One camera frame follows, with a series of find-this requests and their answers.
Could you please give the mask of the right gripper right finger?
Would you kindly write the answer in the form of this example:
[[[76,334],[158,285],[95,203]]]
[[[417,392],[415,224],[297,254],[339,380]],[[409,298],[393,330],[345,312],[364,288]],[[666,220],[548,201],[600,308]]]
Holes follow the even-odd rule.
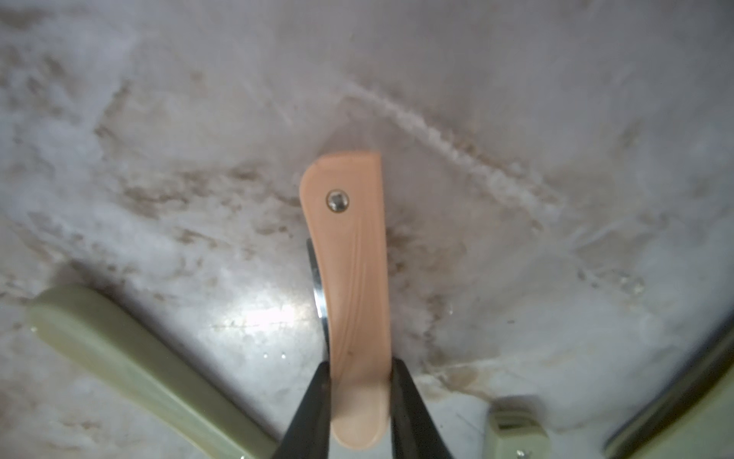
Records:
[[[391,439],[395,459],[451,459],[403,360],[392,361]]]

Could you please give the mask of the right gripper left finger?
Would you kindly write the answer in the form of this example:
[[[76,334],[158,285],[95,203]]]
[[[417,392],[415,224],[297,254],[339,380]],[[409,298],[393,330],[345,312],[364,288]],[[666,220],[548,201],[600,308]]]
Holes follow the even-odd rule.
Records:
[[[330,449],[332,388],[330,363],[323,361],[272,459],[327,459]]]

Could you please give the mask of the pink folding knife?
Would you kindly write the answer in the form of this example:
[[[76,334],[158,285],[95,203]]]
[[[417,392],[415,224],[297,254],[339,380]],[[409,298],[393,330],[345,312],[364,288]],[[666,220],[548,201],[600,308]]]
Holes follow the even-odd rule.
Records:
[[[347,449],[370,449],[389,426],[392,372],[380,154],[320,157],[299,199],[326,303],[331,432]]]

